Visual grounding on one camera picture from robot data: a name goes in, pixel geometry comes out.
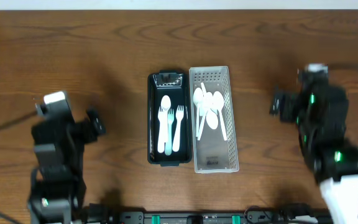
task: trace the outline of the plastic utensil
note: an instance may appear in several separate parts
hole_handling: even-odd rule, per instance
[[[172,150],[174,152],[177,152],[179,151],[179,147],[180,147],[180,123],[181,123],[181,120],[183,119],[183,115],[185,114],[184,113],[184,106],[182,105],[179,105],[178,106],[178,109],[177,109],[177,128],[175,130],[175,137],[173,137],[173,147],[172,147]]]
[[[165,125],[165,118],[164,118],[164,110],[161,108],[158,110],[158,120],[160,121],[160,131],[158,132],[158,144],[157,144],[157,150],[159,153],[164,152],[164,130],[163,127]]]
[[[197,88],[193,93],[193,103],[197,107],[196,116],[196,137],[198,136],[198,130],[200,128],[200,106],[203,104],[204,94],[200,88]]]
[[[206,123],[208,124],[208,126],[212,130],[215,130],[216,128],[218,128],[218,124],[219,124],[218,116],[215,113],[213,113],[213,111],[211,111],[211,110],[207,111],[205,120],[206,120]]]
[[[171,108],[171,99],[169,96],[165,95],[161,99],[161,108],[164,112],[164,119],[165,119],[165,125],[163,127],[164,135],[163,135],[163,141],[168,141],[168,122],[167,122],[167,116],[168,116],[168,110]]]
[[[205,124],[205,117],[206,117],[206,114],[208,113],[209,109],[212,107],[212,105],[213,105],[213,95],[211,92],[207,92],[206,95],[204,96],[204,102],[203,102],[203,108],[204,108],[205,114],[204,114],[203,118],[201,119],[200,130],[198,133],[197,140],[201,139],[201,135],[203,133],[204,124]]]
[[[173,112],[173,109],[170,109],[168,111],[168,141],[165,144],[165,155],[169,156],[172,153],[172,123],[175,119],[175,114]]]
[[[214,102],[213,107],[219,111],[219,118],[221,120],[221,127],[222,127],[222,135],[223,135],[223,139],[226,141],[227,140],[226,127],[224,126],[223,114],[222,114],[222,109],[224,106],[224,99],[222,93],[216,91],[213,96],[213,102]]]

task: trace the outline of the green strip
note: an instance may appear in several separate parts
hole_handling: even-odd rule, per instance
[[[239,215],[233,215],[231,219],[232,224],[241,224],[241,217]]]
[[[160,216],[159,215],[152,216],[152,224],[160,224]]]

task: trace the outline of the plastic fork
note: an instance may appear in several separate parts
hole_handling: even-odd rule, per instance
[[[178,106],[177,114],[176,114],[177,128],[175,130],[175,137],[173,137],[173,147],[172,147],[172,150],[174,152],[179,151],[179,147],[180,147],[180,123],[181,123],[181,120],[183,119],[184,110],[185,110],[184,106],[182,106],[182,105]]]
[[[165,143],[165,155],[172,154],[172,123],[175,120],[173,109],[168,111],[168,141]]]
[[[157,150],[159,153],[164,152],[164,144],[165,144],[164,143],[164,138],[165,138],[164,134],[166,134],[166,133],[164,131],[165,128],[163,128],[163,127],[164,127],[164,125],[167,125],[165,122],[166,119],[165,119],[164,115],[166,115],[166,114],[160,106],[160,109],[158,109],[158,120],[160,121],[160,131],[158,132],[158,144],[157,144]]]

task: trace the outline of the light blue fork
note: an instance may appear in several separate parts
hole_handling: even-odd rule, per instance
[[[169,156],[172,153],[172,123],[175,120],[173,109],[168,111],[168,141],[165,143],[165,155]]]

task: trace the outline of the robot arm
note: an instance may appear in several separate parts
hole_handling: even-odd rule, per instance
[[[358,224],[358,147],[345,137],[349,102],[345,89],[330,85],[328,67],[298,72],[300,94],[276,93],[270,114],[296,123],[301,151],[335,224]]]

